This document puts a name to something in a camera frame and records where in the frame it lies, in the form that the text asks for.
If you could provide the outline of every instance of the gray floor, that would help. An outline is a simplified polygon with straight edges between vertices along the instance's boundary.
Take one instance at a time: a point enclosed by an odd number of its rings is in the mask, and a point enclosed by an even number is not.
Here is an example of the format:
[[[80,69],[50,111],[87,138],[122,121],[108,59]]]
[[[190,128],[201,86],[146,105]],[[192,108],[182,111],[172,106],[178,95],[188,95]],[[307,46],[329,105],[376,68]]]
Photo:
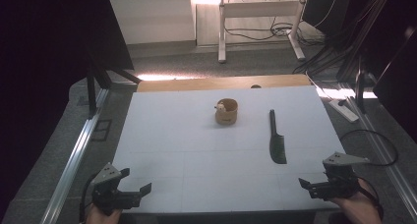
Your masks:
[[[227,48],[227,63],[218,64],[215,47],[195,47],[188,42],[129,46],[135,66],[135,70],[131,73],[137,76],[171,78],[260,76],[291,74],[300,64],[295,59],[289,43],[229,45]],[[303,46],[308,59],[320,48],[321,46]],[[322,87],[337,87],[336,72],[337,66],[333,66],[320,73],[314,80]],[[112,160],[117,148],[129,102],[136,86],[114,74],[111,74],[111,78],[117,83],[113,84],[109,91],[99,124],[105,128],[111,123],[110,129],[106,133],[97,126],[93,133],[57,223],[77,223],[78,206],[85,181],[90,174]],[[88,116],[86,81],[74,84],[69,95],[70,101],[59,125],[25,183],[10,203],[2,223],[39,223]],[[324,106],[340,136],[361,128],[359,123],[347,122],[329,107],[328,102],[329,98],[323,97]],[[365,105],[378,131],[389,137],[397,146],[399,150],[397,166],[415,188],[417,176],[412,170],[417,163],[414,160],[417,155],[415,142],[395,123],[378,99],[366,99]],[[376,159],[375,152],[364,135],[349,137],[342,144],[347,153]],[[358,166],[355,169],[360,176],[366,177],[376,186],[382,205],[386,209],[384,223],[414,223],[401,197],[389,181],[385,168]],[[327,212],[318,213],[315,223],[327,223],[327,216]],[[157,223],[157,220],[151,216],[139,218],[141,223]]]

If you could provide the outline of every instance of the spatula handle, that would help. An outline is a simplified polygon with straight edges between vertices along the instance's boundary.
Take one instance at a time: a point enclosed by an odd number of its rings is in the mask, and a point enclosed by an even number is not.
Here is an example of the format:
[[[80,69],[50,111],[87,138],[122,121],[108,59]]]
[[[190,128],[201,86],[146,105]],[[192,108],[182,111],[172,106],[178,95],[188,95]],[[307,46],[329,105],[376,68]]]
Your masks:
[[[276,134],[276,123],[275,123],[275,111],[271,109],[269,111],[269,120],[270,120],[270,133],[272,135]]]

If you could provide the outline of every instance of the wooden cup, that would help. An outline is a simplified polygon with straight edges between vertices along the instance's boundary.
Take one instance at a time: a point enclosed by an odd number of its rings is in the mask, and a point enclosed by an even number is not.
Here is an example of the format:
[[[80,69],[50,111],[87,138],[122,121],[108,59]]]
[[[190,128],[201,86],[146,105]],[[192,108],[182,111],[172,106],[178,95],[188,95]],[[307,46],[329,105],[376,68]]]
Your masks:
[[[223,98],[218,100],[216,106],[217,110],[215,111],[215,121],[221,125],[232,125],[236,123],[237,108],[238,104],[234,99]]]

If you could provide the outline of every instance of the human hand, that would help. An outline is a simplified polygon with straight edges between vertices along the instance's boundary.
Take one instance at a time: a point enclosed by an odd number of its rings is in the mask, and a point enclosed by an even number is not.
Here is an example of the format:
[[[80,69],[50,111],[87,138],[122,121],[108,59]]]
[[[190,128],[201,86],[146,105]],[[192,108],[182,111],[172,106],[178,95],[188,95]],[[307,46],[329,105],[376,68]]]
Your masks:
[[[98,207],[93,203],[89,207],[89,215],[87,216],[87,224],[118,224],[120,215],[122,214],[121,209],[113,210],[110,216],[104,214]]]
[[[359,185],[372,194],[370,187],[365,181],[359,179]],[[337,204],[349,220],[354,224],[381,224],[380,215],[374,204],[362,193],[358,192],[350,198],[336,197],[329,201]]]

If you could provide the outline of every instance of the power strip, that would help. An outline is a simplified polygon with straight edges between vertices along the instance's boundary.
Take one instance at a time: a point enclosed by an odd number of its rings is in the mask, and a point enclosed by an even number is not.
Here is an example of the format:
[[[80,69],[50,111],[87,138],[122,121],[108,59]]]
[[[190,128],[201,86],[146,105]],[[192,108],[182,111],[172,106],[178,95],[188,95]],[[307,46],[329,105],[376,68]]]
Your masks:
[[[345,119],[347,119],[347,121],[354,123],[356,122],[359,117],[354,114],[352,111],[350,111],[350,109],[348,109],[346,106],[342,105],[338,105],[339,100],[334,99],[332,100],[329,104],[331,105],[331,107],[333,107],[337,112],[339,112]]]

